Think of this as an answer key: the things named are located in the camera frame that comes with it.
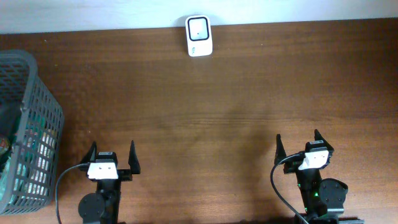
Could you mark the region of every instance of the cable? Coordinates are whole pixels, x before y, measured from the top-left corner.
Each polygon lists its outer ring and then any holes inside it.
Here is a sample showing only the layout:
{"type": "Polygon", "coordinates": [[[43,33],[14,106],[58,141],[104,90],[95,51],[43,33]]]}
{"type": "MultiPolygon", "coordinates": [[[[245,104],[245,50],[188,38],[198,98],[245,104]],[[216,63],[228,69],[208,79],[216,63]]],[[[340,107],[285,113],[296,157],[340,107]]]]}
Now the cable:
{"type": "Polygon", "coordinates": [[[274,165],[274,167],[273,167],[272,170],[271,170],[271,185],[272,185],[272,188],[275,190],[276,195],[278,195],[278,197],[281,199],[281,201],[283,201],[283,202],[285,203],[285,205],[288,206],[288,207],[296,214],[296,216],[299,217],[299,219],[301,219],[305,224],[309,224],[309,223],[306,221],[306,219],[305,219],[303,216],[301,216],[301,214],[299,214],[299,212],[296,211],[296,209],[294,209],[293,206],[291,206],[291,205],[281,196],[281,194],[278,192],[278,190],[276,189],[275,184],[274,184],[274,171],[275,171],[275,168],[276,168],[277,166],[283,164],[284,162],[286,162],[288,159],[291,159],[291,158],[296,157],[296,156],[299,156],[299,155],[300,155],[300,154],[293,154],[293,155],[290,155],[290,156],[286,157],[285,159],[282,159],[280,162],[278,162],[278,164],[274,165]]]}
{"type": "Polygon", "coordinates": [[[58,219],[58,223],[59,223],[59,224],[62,224],[61,218],[60,218],[60,210],[59,210],[59,207],[58,207],[58,187],[59,187],[59,183],[60,183],[62,177],[63,177],[67,172],[71,171],[72,169],[79,168],[79,167],[82,167],[82,166],[88,166],[88,165],[89,165],[88,163],[86,163],[86,164],[79,164],[79,165],[75,165],[75,166],[73,166],[73,167],[71,167],[71,168],[69,168],[69,169],[63,171],[62,174],[60,175],[60,177],[59,177],[58,180],[57,180],[57,184],[55,184],[55,214],[57,215],[57,219],[58,219]]]}

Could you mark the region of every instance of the white wall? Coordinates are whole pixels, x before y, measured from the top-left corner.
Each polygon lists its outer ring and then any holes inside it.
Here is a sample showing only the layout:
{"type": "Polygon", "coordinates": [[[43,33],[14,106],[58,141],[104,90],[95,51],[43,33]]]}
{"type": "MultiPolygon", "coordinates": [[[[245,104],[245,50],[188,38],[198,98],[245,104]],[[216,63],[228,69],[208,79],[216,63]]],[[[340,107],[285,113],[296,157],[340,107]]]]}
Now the white wall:
{"type": "Polygon", "coordinates": [[[398,17],[398,0],[0,0],[0,33],[398,17]]]}

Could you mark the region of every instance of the laundry basket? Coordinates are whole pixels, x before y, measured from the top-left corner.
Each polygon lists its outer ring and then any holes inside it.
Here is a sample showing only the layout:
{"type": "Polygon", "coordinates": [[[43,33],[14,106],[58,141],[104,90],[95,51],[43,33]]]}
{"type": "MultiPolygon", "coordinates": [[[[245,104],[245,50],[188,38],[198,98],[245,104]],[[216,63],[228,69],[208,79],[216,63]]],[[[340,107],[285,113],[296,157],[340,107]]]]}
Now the laundry basket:
{"type": "Polygon", "coordinates": [[[37,76],[35,58],[23,50],[0,51],[0,107],[9,105],[17,106],[19,115],[15,109],[0,115],[17,115],[14,127],[0,120],[0,128],[13,129],[12,147],[3,156],[0,215],[35,212],[51,202],[65,119],[37,76]]]}

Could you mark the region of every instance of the gray plastic basket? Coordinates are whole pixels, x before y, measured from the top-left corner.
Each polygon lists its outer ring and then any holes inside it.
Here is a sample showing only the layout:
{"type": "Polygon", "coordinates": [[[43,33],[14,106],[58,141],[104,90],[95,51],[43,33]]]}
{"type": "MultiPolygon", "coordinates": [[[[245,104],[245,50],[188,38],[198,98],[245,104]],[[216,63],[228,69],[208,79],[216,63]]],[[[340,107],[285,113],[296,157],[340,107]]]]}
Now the gray plastic basket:
{"type": "Polygon", "coordinates": [[[65,117],[37,76],[35,58],[23,50],[0,51],[0,106],[16,101],[22,113],[1,215],[35,212],[51,202],[65,117]]]}

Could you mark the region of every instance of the brown tabletop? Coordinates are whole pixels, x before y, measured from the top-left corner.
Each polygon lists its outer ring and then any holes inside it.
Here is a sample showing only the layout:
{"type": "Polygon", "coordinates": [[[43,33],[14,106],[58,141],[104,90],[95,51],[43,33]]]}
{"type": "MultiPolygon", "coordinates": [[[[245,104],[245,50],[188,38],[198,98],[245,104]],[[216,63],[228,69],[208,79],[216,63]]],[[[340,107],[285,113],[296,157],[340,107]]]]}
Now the brown tabletop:
{"type": "MultiPolygon", "coordinates": [[[[270,181],[275,136],[287,154],[315,128],[335,148],[322,177],[348,184],[346,217],[398,220],[398,20],[215,26],[213,54],[191,58],[184,28],[0,36],[25,49],[65,112],[58,173],[92,141],[142,174],[122,184],[127,223],[233,223],[294,214],[270,181]]],[[[275,173],[304,212],[295,175],[275,173]]],[[[64,223],[81,223],[96,188],[78,171],[60,187],[64,223]]],[[[54,203],[0,223],[56,223],[54,203]]]]}

